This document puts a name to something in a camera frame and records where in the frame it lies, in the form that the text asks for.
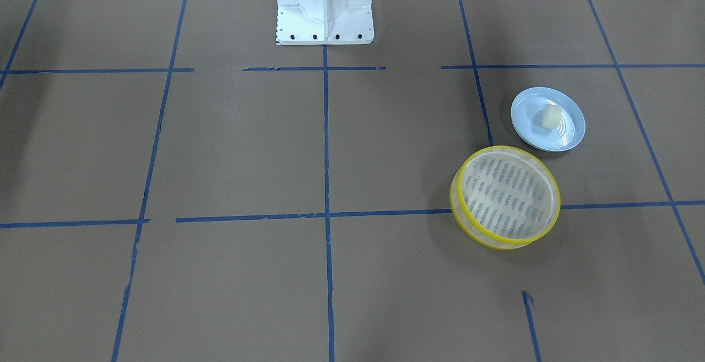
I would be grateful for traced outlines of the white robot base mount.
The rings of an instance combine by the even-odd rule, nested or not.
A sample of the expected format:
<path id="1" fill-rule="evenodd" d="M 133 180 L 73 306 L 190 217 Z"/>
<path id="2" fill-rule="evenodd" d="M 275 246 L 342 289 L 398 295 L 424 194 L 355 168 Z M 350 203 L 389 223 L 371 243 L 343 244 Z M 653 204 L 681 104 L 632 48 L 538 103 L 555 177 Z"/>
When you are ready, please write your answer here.
<path id="1" fill-rule="evenodd" d="M 372 0 L 277 0 L 275 43 L 371 44 Z"/>

